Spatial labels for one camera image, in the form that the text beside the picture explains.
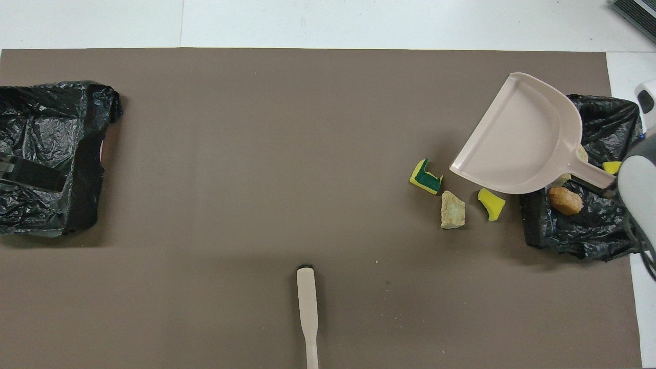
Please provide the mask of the brown table mat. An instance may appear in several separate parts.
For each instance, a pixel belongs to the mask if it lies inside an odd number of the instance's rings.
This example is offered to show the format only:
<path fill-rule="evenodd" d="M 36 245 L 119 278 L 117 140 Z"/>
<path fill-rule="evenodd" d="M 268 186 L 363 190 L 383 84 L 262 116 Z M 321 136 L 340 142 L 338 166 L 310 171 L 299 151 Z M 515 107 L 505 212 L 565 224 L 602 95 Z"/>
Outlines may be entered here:
<path fill-rule="evenodd" d="M 642 366 L 628 257 L 527 246 L 517 197 L 489 222 L 449 171 L 512 72 L 610 94 L 600 52 L 2 51 L 0 86 L 92 80 L 124 114 L 94 227 L 0 237 L 0 369 L 304 368 L 300 264 L 321 367 Z"/>

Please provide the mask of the small yellow sponge piece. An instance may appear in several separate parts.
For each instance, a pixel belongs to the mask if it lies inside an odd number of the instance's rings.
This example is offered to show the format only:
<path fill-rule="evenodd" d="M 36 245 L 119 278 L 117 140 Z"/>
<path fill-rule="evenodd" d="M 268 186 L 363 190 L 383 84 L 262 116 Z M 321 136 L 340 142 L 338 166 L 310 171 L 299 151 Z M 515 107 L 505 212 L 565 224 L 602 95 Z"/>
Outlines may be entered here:
<path fill-rule="evenodd" d="M 486 188 L 482 188 L 478 191 L 477 199 L 487 211 L 489 221 L 496 221 L 499 219 L 506 204 L 505 199 L 497 196 Z"/>

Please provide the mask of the pale stone-like bread chunk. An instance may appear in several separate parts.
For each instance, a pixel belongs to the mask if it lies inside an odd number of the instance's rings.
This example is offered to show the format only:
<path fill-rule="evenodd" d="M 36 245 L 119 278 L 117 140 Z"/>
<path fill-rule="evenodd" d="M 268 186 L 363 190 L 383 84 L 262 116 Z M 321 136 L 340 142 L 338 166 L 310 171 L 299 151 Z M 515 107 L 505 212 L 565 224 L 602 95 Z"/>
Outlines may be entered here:
<path fill-rule="evenodd" d="M 441 225 L 442 229 L 457 229 L 465 225 L 466 205 L 450 191 L 441 194 Z"/>

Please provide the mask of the beige plastic dustpan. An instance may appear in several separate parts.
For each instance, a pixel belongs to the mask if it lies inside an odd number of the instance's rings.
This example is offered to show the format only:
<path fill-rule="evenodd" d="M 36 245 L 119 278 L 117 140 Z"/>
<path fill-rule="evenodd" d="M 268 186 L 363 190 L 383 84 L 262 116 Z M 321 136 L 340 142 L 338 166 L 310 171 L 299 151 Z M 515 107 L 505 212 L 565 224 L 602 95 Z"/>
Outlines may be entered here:
<path fill-rule="evenodd" d="M 511 73 L 450 170 L 504 194 L 528 194 L 564 174 L 604 191 L 616 177 L 583 161 L 583 122 L 574 103 L 527 73 Z"/>

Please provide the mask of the beige hand brush black bristles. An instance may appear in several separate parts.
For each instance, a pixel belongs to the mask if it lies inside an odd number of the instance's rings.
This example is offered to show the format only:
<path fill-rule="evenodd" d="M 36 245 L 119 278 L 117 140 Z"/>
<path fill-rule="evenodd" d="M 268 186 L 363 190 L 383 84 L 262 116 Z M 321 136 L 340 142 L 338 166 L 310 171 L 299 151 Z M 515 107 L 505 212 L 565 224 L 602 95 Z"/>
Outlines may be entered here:
<path fill-rule="evenodd" d="M 298 309 L 305 341 L 307 369 L 319 369 L 318 359 L 318 299 L 313 266 L 297 268 Z"/>

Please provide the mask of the yellow and green sponge piece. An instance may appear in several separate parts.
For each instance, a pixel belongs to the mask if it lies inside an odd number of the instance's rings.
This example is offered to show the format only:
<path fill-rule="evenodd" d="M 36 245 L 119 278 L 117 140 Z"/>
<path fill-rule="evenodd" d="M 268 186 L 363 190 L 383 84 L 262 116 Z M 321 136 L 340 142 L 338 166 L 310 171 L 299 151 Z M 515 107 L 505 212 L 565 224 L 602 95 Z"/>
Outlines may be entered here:
<path fill-rule="evenodd" d="M 413 169 L 412 175 L 408 178 L 408 182 L 427 191 L 432 195 L 437 195 L 441 190 L 443 183 L 443 176 L 436 177 L 433 173 L 426 170 L 428 166 L 428 157 L 425 157 Z"/>

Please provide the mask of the bin lined with black bag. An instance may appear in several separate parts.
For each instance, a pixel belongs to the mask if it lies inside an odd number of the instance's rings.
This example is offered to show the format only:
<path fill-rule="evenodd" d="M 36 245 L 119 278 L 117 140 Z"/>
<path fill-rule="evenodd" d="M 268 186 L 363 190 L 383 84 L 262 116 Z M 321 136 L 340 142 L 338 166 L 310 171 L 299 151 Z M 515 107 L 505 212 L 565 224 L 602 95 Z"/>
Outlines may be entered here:
<path fill-rule="evenodd" d="M 96 224 L 105 169 L 101 150 L 122 116 L 121 96 L 95 81 L 0 87 L 0 156 L 67 177 L 61 192 L 0 182 L 0 234 L 58 237 Z"/>
<path fill-rule="evenodd" d="M 644 139 L 636 103 L 581 94 L 570 94 L 568 98 L 582 120 L 580 145 L 588 153 L 589 164 L 602 168 L 603 162 L 623 161 L 629 150 Z M 638 252 L 638 246 L 626 233 L 626 208 L 621 199 L 606 199 L 573 180 L 564 187 L 581 196 L 580 213 L 566 216 L 553 209 L 548 189 L 520 196 L 527 245 L 597 261 Z"/>

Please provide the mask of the grey ribbed device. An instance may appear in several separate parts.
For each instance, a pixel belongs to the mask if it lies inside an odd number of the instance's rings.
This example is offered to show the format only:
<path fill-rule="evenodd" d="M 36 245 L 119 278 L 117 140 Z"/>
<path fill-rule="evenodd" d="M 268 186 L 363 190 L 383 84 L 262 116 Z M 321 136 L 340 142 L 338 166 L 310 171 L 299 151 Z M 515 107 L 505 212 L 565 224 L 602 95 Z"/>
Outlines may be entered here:
<path fill-rule="evenodd" d="M 610 0 L 610 7 L 656 44 L 656 0 Z"/>

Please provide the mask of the brown oval bread roll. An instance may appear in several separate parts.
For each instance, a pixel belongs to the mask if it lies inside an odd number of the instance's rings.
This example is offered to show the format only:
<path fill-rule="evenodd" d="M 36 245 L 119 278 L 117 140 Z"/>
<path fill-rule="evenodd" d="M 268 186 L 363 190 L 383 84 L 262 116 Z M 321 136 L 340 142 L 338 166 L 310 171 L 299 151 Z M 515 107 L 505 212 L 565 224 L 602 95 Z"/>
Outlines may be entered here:
<path fill-rule="evenodd" d="M 576 215 L 583 208 L 581 196 L 565 187 L 550 188 L 547 194 L 551 207 L 563 215 Z"/>

